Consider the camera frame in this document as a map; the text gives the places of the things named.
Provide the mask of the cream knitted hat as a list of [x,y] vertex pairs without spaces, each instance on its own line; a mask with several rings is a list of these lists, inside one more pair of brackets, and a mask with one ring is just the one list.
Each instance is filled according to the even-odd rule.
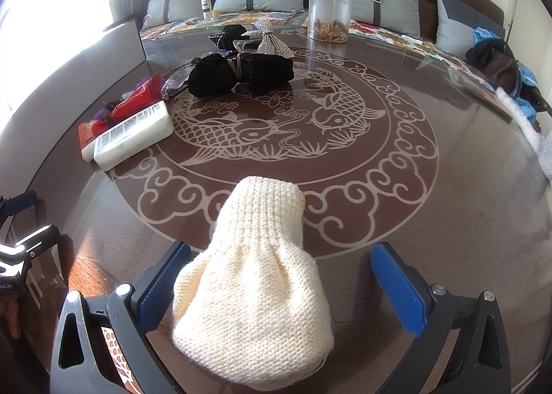
[[296,184],[248,176],[220,209],[208,248],[173,287],[173,344],[195,364],[259,391],[317,372],[334,346],[317,265],[303,247]]

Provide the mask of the clear plastic jar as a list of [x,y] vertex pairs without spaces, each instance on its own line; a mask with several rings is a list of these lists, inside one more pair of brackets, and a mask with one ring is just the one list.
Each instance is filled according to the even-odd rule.
[[353,4],[354,0],[309,0],[308,37],[332,44],[346,43]]

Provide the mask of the far right grey pillow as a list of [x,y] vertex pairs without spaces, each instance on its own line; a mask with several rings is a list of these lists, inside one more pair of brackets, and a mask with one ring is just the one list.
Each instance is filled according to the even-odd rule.
[[474,31],[482,27],[499,38],[505,37],[504,28],[485,14],[459,0],[437,0],[438,28],[436,44],[444,52],[464,59],[475,45]]

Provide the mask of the silver rhinestone bow clip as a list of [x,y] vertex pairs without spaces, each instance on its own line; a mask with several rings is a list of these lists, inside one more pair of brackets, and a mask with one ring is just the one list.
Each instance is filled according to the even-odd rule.
[[261,18],[254,22],[254,28],[233,40],[233,45],[238,52],[256,52],[284,58],[295,56],[295,53],[275,35],[272,23],[268,18]]

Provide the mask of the white plastic bottle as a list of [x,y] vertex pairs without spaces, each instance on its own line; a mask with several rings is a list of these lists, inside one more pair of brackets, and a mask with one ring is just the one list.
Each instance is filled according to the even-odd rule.
[[81,150],[84,161],[110,171],[126,159],[167,139],[174,131],[167,104],[159,101],[112,126]]

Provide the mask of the small white lotion bottle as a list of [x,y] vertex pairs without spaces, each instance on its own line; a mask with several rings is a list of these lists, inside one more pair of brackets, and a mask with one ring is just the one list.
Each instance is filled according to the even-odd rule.
[[201,0],[201,10],[205,21],[213,19],[213,6],[211,0]]

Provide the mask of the black and brown bag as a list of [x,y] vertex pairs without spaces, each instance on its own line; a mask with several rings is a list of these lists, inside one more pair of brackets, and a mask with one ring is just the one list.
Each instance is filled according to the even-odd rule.
[[466,59],[495,89],[502,88],[512,98],[520,95],[522,80],[519,64],[504,40],[481,40],[466,52]]

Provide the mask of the white fluffy blanket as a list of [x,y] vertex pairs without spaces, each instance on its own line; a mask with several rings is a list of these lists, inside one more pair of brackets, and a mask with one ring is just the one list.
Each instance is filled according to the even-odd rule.
[[522,112],[519,105],[501,88],[495,91],[500,103],[505,107],[511,117],[515,120],[533,152],[537,156],[538,163],[544,176],[551,181],[552,157],[551,157],[551,134],[543,137],[531,125],[530,121]]

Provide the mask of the red foil bow pouch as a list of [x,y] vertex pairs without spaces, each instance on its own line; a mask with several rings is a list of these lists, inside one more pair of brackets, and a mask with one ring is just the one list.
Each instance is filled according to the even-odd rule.
[[92,145],[101,134],[160,101],[163,87],[162,76],[155,74],[134,91],[128,92],[116,101],[107,103],[92,120],[80,123],[78,133],[81,159],[86,162],[92,160]]

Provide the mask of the grey storage box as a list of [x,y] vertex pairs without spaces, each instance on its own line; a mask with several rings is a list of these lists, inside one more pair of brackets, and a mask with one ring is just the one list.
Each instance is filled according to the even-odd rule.
[[109,30],[50,75],[1,132],[1,194],[11,197],[25,191],[70,126],[145,60],[132,20]]

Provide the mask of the clear eyeglasses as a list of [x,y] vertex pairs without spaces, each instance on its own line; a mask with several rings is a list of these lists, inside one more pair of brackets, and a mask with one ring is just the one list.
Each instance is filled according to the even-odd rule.
[[199,61],[200,58],[195,57],[167,73],[162,88],[162,100],[169,101],[187,89],[189,76]]

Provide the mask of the floral bed sheet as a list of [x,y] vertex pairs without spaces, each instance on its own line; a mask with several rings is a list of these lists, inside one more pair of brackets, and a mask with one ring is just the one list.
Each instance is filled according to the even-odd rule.
[[[220,14],[213,20],[205,21],[201,17],[192,17],[184,20],[177,20],[169,23],[162,23],[160,26],[142,27],[139,34],[141,39],[153,39],[159,35],[184,32],[192,29],[206,27],[223,27],[232,23],[240,23],[243,26],[253,25],[259,19],[270,21],[273,26],[294,27],[299,32],[305,32],[308,25],[307,11],[252,11],[252,12],[232,12]],[[414,52],[423,57],[430,57],[437,60],[449,68],[461,71],[471,78],[475,79],[484,88],[494,91],[494,88],[483,77],[476,75],[468,66],[456,56],[443,52],[437,45],[428,40],[411,38],[404,34],[398,34],[382,27],[375,27],[368,23],[352,20],[350,23],[349,34],[371,40],[393,45],[403,50]]]

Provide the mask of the blue cloth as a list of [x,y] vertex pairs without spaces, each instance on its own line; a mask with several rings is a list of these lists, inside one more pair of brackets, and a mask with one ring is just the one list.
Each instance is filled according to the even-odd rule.
[[[475,44],[481,40],[500,39],[494,33],[483,29],[482,27],[476,28],[476,30],[474,31],[474,38]],[[537,80],[533,72],[528,67],[522,64],[520,61],[518,61],[518,64],[521,71],[522,87],[520,95],[517,98],[513,98],[513,100],[519,105],[522,112],[525,114],[525,117],[528,118],[530,123],[534,125],[537,121],[537,110],[535,109],[537,101],[532,100],[531,98],[532,92],[538,89]]]

